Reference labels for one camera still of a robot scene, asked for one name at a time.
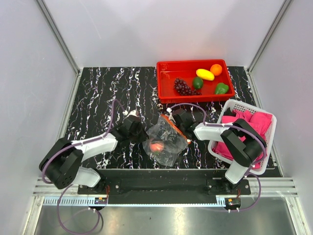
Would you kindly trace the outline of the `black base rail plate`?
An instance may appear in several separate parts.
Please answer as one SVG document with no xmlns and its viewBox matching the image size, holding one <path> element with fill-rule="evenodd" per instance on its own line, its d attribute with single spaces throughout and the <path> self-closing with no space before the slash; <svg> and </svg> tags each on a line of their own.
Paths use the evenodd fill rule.
<svg viewBox="0 0 313 235">
<path fill-rule="evenodd" d="M 122 195 L 128 192 L 195 191 L 207 195 L 250 195 L 247 179 L 232 184 L 226 170 L 215 169 L 104 169 L 97 189 L 78 186 L 78 194 Z"/>
</svg>

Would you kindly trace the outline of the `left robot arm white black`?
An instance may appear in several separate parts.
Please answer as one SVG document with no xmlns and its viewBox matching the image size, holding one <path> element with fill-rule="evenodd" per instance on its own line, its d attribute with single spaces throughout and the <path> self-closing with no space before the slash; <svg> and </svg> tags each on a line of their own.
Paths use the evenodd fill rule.
<svg viewBox="0 0 313 235">
<path fill-rule="evenodd" d="M 112 152 L 119 145 L 142 143 L 147 139 L 141 119 L 128 115 L 122 123 L 99 136 L 82 141 L 58 139 L 40 162 L 39 170 L 42 179 L 58 189 L 80 185 L 100 194 L 106 187 L 105 177 L 96 169 L 82 167 L 82 162 L 101 153 Z"/>
</svg>

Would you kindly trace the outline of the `green fake pepper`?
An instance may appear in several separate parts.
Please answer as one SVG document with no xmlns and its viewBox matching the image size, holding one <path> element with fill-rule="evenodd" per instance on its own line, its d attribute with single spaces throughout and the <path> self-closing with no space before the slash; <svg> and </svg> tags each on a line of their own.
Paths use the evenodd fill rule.
<svg viewBox="0 0 313 235">
<path fill-rule="evenodd" d="M 218 83 L 214 94 L 226 94 L 229 91 L 229 86 L 225 83 Z"/>
</svg>

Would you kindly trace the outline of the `dark purple fake grapes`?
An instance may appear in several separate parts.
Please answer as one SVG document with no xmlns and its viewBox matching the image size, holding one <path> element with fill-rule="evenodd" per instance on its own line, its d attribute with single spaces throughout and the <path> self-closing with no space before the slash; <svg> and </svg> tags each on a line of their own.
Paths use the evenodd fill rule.
<svg viewBox="0 0 313 235">
<path fill-rule="evenodd" d="M 186 81 L 179 77 L 174 80 L 174 90 L 181 96 L 201 95 L 199 91 L 191 89 Z"/>
</svg>

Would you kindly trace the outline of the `pink fake peach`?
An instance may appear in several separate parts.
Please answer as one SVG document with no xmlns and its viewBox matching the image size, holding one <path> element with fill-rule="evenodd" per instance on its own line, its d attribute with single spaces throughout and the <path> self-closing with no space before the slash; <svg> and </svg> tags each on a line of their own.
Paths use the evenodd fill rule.
<svg viewBox="0 0 313 235">
<path fill-rule="evenodd" d="M 164 150 L 164 143 L 162 141 L 151 141 L 149 147 L 152 152 L 161 152 Z"/>
</svg>

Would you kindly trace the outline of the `yellow fake banana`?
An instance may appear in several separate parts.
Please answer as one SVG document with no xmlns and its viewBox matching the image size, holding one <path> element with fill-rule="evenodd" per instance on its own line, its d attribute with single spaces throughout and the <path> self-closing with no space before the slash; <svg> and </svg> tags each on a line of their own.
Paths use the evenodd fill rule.
<svg viewBox="0 0 313 235">
<path fill-rule="evenodd" d="M 215 79 L 215 75 L 211 71 L 205 69 L 197 69 L 196 75 L 207 81 L 213 81 Z"/>
</svg>

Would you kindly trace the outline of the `green fake lime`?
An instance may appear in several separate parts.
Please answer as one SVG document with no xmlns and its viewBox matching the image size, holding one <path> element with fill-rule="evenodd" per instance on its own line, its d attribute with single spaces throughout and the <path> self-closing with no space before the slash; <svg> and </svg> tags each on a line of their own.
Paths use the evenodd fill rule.
<svg viewBox="0 0 313 235">
<path fill-rule="evenodd" d="M 198 76 L 194 77 L 192 84 L 195 90 L 200 90 L 203 87 L 203 79 Z"/>
</svg>

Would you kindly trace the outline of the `red plastic tray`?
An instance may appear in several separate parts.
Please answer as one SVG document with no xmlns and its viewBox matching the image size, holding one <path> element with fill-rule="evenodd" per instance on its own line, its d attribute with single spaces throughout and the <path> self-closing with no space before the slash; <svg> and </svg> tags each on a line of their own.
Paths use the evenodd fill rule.
<svg viewBox="0 0 313 235">
<path fill-rule="evenodd" d="M 221 66 L 221 73 L 214 80 L 196 78 L 199 69 L 210 71 L 213 65 Z M 235 95 L 234 86 L 230 79 L 226 63 L 223 59 L 213 60 L 187 60 L 187 61 L 160 61 L 157 68 L 158 98 L 161 103 L 183 102 L 210 102 L 226 101 Z M 197 95 L 182 95 L 176 89 L 175 80 L 180 79 Z"/>
</svg>

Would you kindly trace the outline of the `pink cloth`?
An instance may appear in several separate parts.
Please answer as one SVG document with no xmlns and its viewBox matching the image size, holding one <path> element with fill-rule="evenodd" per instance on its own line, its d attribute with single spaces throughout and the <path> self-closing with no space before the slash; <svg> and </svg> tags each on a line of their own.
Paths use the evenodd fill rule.
<svg viewBox="0 0 313 235">
<path fill-rule="evenodd" d="M 244 119 L 265 141 L 268 141 L 266 136 L 267 131 L 272 125 L 272 115 L 264 112 L 252 113 L 249 110 L 239 111 L 233 109 L 232 111 L 228 108 L 223 116 L 222 123 L 233 123 L 237 119 Z M 216 146 L 213 148 L 213 152 L 228 159 L 233 160 L 229 150 L 227 149 L 225 143 L 217 142 Z"/>
</svg>

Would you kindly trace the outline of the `white perforated plastic basket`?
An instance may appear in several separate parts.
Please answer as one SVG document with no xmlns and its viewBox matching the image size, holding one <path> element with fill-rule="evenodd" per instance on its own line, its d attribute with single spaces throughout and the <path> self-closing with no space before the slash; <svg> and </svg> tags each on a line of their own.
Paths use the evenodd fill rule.
<svg viewBox="0 0 313 235">
<path fill-rule="evenodd" d="M 227 109 L 230 109 L 231 111 L 233 109 L 235 110 L 239 110 L 239 111 L 245 111 L 245 110 L 249 110 L 250 112 L 252 113 L 255 113 L 255 112 L 264 112 L 264 113 L 268 113 L 260 108 L 257 108 L 255 106 L 252 106 L 252 105 L 249 105 L 247 103 L 244 103 L 244 102 L 241 102 L 241 101 L 236 101 L 234 99 L 230 99 L 228 100 L 222 111 L 221 111 L 221 114 L 220 114 L 220 117 L 218 119 L 218 123 L 222 123 L 221 120 L 222 120 L 222 116 L 224 114 L 224 112 L 227 110 Z M 275 133 L 275 128 L 276 128 L 276 122 L 277 122 L 277 119 L 276 117 L 272 115 L 272 125 L 270 126 L 269 130 L 267 131 L 267 134 L 266 136 L 268 137 L 268 141 L 265 141 L 266 142 L 266 156 L 263 157 L 263 155 L 260 155 L 257 160 L 259 160 L 260 162 L 255 164 L 255 167 L 252 168 L 251 172 L 256 174 L 256 175 L 262 175 L 266 168 L 267 168 L 267 165 L 268 165 L 268 160 L 269 160 L 269 157 L 270 157 L 270 152 L 271 152 L 271 148 L 272 148 L 272 143 L 273 143 L 273 137 L 274 137 L 274 133 Z"/>
</svg>

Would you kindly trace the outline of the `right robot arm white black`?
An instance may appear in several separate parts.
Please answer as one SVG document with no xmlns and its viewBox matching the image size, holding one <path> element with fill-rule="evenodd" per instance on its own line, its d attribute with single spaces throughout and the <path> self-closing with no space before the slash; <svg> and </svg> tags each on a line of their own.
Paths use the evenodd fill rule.
<svg viewBox="0 0 313 235">
<path fill-rule="evenodd" d="M 238 119 L 231 124 L 195 122 L 184 109 L 170 114 L 175 126 L 188 138 L 200 141 L 222 142 L 233 157 L 222 181 L 224 192 L 233 194 L 239 182 L 247 176 L 259 156 L 266 155 L 265 140 L 246 122 Z"/>
</svg>

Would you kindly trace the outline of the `clear zip bag orange seal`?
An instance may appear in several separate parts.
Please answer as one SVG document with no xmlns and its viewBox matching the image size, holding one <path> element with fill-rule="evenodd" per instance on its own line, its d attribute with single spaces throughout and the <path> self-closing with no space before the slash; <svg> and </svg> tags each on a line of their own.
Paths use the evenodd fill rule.
<svg viewBox="0 0 313 235">
<path fill-rule="evenodd" d="M 160 115 L 157 124 L 147 130 L 148 139 L 142 143 L 146 154 L 162 166 L 172 167 L 178 155 L 187 148 L 190 140 L 165 115 Z M 162 141 L 164 150 L 152 152 L 151 141 Z"/>
</svg>

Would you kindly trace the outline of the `orange fake fruit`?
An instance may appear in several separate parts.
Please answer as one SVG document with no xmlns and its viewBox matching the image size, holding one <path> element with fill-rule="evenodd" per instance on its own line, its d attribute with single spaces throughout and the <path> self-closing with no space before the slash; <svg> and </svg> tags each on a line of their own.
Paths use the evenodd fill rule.
<svg viewBox="0 0 313 235">
<path fill-rule="evenodd" d="M 219 64 L 213 64 L 210 68 L 210 72 L 214 74 L 214 76 L 219 76 L 223 72 L 223 68 Z"/>
</svg>

